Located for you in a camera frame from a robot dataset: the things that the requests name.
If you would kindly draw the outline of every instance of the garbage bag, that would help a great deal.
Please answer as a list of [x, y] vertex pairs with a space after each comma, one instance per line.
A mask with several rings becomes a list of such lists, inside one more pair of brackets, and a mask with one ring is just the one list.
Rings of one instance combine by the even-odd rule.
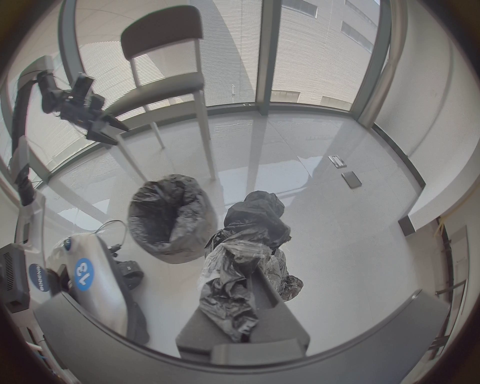
[[273, 255], [262, 259], [258, 266], [283, 301], [292, 300], [303, 288], [303, 282], [298, 277], [288, 274], [285, 254], [279, 248]]
[[263, 244], [230, 238], [205, 260], [199, 279], [202, 286], [199, 308], [234, 342], [248, 341], [258, 323], [247, 277], [271, 253]]
[[217, 222], [197, 181], [177, 174], [148, 181], [137, 191], [128, 211], [128, 228], [145, 251], [180, 264], [203, 256]]
[[280, 220], [285, 206], [274, 193], [254, 191], [244, 201], [233, 204], [223, 222], [224, 230], [238, 233], [245, 229], [266, 229], [262, 243], [272, 250], [289, 241], [290, 227]]

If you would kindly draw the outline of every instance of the floor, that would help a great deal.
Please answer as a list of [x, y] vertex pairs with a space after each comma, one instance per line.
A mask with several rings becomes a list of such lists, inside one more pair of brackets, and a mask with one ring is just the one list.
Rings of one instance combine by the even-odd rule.
[[[442, 288], [441, 242], [434, 225], [405, 238], [397, 221], [420, 188], [393, 150], [349, 118], [258, 113], [210, 119], [218, 179], [211, 181], [196, 121], [162, 128], [161, 150], [151, 131], [127, 144], [148, 178], [195, 177], [208, 193], [222, 228], [228, 208], [252, 191], [274, 192], [292, 240], [282, 246], [288, 271], [304, 282], [288, 307], [311, 336], [308, 355], [368, 330], [418, 288]], [[329, 155], [347, 168], [336, 169]], [[351, 190], [341, 173], [354, 171]], [[46, 253], [78, 231], [125, 220], [139, 188], [117, 148], [85, 157], [43, 193], [47, 197]], [[149, 347], [178, 356], [175, 336], [198, 305], [203, 259], [170, 265], [127, 236], [119, 258], [137, 260], [146, 276], [134, 291], [148, 322]]]

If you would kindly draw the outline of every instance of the chair seat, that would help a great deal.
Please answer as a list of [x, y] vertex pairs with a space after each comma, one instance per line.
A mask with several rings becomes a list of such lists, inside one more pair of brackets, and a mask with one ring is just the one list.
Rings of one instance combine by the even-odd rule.
[[105, 112], [119, 116], [144, 105], [197, 92], [204, 87], [201, 73], [191, 72], [141, 85], [119, 98]]

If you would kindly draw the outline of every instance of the chair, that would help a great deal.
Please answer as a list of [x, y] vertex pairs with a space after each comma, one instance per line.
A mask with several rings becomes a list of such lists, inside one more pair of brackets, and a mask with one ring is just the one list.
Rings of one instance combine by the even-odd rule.
[[[132, 67], [136, 88], [113, 103], [106, 112], [114, 116], [132, 109], [172, 97], [192, 94], [203, 141], [210, 176], [215, 179], [215, 166], [208, 129], [208, 117], [204, 98], [204, 77], [200, 62], [199, 39], [203, 37], [202, 21], [198, 9], [181, 5], [152, 12], [127, 27], [120, 37], [125, 58]], [[197, 72], [167, 77], [152, 83], [140, 85], [134, 58], [155, 49], [185, 41], [193, 41]], [[155, 122], [150, 124], [162, 148], [165, 148]]]

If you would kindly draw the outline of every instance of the blue circular sticker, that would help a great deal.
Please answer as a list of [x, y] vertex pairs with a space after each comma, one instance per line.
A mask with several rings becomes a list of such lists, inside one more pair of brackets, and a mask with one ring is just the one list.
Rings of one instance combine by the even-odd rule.
[[81, 258], [75, 265], [75, 284], [80, 291], [86, 291], [93, 282], [95, 273], [92, 262], [86, 258]]
[[30, 264], [28, 267], [28, 275], [30, 276], [33, 285], [39, 290], [42, 292], [48, 292], [50, 290], [47, 273], [41, 266], [38, 264]]

